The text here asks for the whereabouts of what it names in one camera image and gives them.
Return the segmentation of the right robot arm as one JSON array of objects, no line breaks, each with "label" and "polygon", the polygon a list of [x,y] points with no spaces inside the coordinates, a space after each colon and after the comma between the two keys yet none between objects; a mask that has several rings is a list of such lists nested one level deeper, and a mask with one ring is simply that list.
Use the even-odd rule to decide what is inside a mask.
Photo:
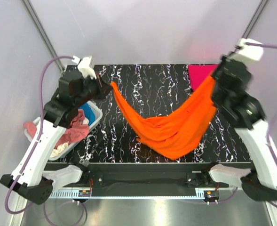
[{"label": "right robot arm", "polygon": [[246,92],[251,73],[247,67],[259,61],[230,52],[212,74],[215,86],[211,100],[243,140],[254,169],[239,169],[215,164],[208,171],[209,177],[243,189],[254,201],[277,201],[277,161],[267,142],[268,122],[260,102]]}]

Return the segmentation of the orange t shirt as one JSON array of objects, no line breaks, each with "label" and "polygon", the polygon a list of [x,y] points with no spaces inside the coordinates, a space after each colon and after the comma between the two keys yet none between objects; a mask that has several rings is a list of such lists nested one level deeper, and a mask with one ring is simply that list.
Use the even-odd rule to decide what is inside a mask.
[{"label": "orange t shirt", "polygon": [[137,141],[171,160],[197,148],[217,110],[211,100],[215,86],[211,75],[168,116],[143,118],[124,99],[117,84],[112,82],[111,86],[119,109],[138,136]]}]

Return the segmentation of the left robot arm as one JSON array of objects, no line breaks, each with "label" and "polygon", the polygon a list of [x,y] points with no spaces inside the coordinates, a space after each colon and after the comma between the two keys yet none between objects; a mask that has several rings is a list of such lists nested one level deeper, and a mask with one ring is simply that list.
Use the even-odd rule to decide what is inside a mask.
[{"label": "left robot arm", "polygon": [[84,78],[80,72],[66,72],[59,79],[51,100],[44,105],[37,133],[19,165],[11,174],[1,177],[0,183],[21,197],[37,205],[43,204],[53,190],[81,180],[84,166],[68,165],[45,173],[44,168],[59,139],[78,109],[87,101],[101,100],[112,91],[112,86],[100,76]]}]

